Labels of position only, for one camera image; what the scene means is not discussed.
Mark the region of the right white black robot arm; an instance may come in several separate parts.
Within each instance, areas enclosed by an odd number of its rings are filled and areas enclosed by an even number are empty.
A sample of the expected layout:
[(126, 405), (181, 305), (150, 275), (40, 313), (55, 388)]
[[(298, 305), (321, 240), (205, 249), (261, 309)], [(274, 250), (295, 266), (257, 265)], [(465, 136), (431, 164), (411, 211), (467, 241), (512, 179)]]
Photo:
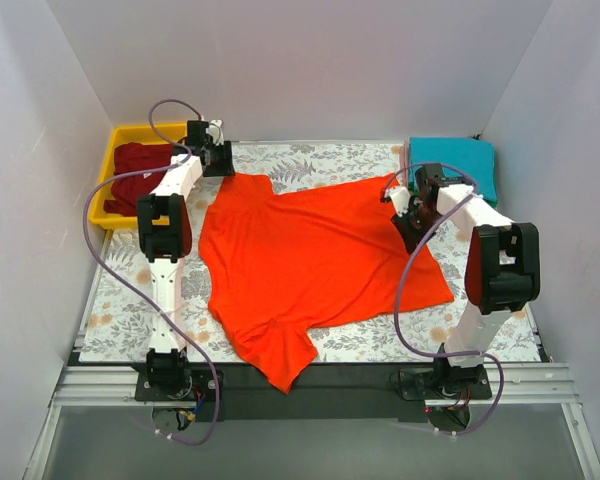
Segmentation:
[(485, 361), (493, 339), (509, 317), (540, 293), (539, 232), (500, 214), (479, 193), (476, 180), (450, 165), (414, 163), (414, 190), (391, 175), (381, 199), (393, 205), (392, 224), (412, 267), (445, 222), (469, 239), (464, 274), (466, 307), (432, 364), (400, 370), (391, 383), (405, 400), (449, 399), (459, 405), (492, 395)]

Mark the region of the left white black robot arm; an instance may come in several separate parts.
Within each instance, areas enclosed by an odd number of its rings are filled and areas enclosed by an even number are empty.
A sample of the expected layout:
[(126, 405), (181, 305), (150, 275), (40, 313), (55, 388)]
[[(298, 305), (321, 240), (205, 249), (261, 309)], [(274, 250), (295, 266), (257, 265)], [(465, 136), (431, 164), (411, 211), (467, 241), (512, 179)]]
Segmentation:
[(202, 177), (233, 176), (231, 143), (220, 120), (191, 120), (184, 144), (175, 147), (158, 185), (137, 201), (139, 245), (151, 278), (151, 299), (161, 311), (153, 317), (146, 355), (148, 385), (173, 400), (192, 390), (187, 341), (174, 328), (182, 324), (181, 280), (193, 236), (186, 200)]

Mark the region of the orange t shirt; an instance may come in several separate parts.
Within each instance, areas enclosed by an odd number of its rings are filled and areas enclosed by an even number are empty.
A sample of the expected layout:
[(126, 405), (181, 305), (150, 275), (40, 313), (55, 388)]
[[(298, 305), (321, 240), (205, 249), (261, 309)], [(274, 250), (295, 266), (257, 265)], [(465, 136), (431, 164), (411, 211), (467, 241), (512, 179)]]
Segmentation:
[(374, 177), (277, 194), (264, 175), (225, 179), (209, 206), (199, 253), (209, 309), (237, 355), (288, 392), (316, 358), (314, 328), (449, 303), (428, 251), (412, 267)]

